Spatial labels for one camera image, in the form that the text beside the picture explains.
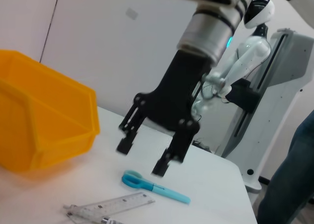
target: blue scissors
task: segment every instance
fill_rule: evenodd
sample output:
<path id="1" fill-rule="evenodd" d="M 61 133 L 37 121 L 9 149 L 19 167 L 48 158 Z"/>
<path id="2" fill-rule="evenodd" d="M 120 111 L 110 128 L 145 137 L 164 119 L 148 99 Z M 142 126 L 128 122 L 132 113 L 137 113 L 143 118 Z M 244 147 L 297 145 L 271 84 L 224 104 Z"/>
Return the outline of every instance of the blue scissors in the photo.
<path id="1" fill-rule="evenodd" d="M 126 170 L 122 176 L 122 182 L 127 186 L 136 189 L 145 189 L 161 196 L 165 196 L 171 199 L 175 199 L 177 201 L 183 203 L 190 203 L 191 199 L 187 196 L 184 196 L 178 192 L 169 190 L 165 187 L 159 186 L 157 184 L 152 183 L 143 178 L 141 174 L 133 170 Z"/>

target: table surface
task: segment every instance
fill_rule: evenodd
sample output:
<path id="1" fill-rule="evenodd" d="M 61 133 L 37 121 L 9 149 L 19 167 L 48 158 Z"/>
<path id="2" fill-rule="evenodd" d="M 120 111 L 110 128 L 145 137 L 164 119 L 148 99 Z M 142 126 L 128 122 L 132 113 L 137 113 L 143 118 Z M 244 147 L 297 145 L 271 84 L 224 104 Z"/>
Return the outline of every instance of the table surface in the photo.
<path id="1" fill-rule="evenodd" d="M 0 223 L 71 224 L 62 205 L 84 205 L 138 192 L 121 182 L 124 170 L 191 198 L 189 205 L 148 191 L 155 203 L 113 217 L 124 224 L 256 224 L 238 167 L 196 147 L 163 178 L 151 171 L 171 137 L 142 126 L 127 156 L 115 151 L 122 117 L 98 108 L 101 134 L 90 152 L 51 168 L 13 174 L 0 168 Z"/>

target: ruler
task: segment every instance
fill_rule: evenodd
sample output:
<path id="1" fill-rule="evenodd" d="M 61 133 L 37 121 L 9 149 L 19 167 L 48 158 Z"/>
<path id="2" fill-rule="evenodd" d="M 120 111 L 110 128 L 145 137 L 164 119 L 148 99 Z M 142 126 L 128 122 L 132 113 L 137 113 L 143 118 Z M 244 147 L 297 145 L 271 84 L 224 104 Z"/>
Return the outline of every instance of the ruler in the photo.
<path id="1" fill-rule="evenodd" d="M 110 217 L 111 215 L 125 212 L 137 207 L 154 203 L 151 197 L 143 192 L 123 196 L 115 199 L 109 199 L 98 203 L 92 203 L 83 206 L 64 206 L 67 216 L 76 224 L 87 224 L 101 217 Z"/>

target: blue jeans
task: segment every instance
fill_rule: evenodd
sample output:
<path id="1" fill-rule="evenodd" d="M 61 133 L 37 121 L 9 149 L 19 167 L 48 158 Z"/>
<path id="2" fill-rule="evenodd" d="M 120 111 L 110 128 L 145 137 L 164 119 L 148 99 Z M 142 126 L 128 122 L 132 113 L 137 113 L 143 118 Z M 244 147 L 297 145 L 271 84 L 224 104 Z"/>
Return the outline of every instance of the blue jeans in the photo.
<path id="1" fill-rule="evenodd" d="M 258 224 L 289 224 L 314 194 L 314 111 L 297 128 L 288 156 L 262 200 Z"/>

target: orange plastic bin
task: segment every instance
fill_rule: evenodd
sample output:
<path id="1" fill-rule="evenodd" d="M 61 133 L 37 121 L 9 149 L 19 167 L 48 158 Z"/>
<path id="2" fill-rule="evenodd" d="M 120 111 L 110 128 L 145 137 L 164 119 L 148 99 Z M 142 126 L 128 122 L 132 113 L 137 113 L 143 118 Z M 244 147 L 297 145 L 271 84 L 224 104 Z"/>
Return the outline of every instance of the orange plastic bin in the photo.
<path id="1" fill-rule="evenodd" d="M 94 90 L 0 50 L 0 165 L 44 168 L 87 152 L 99 132 Z"/>

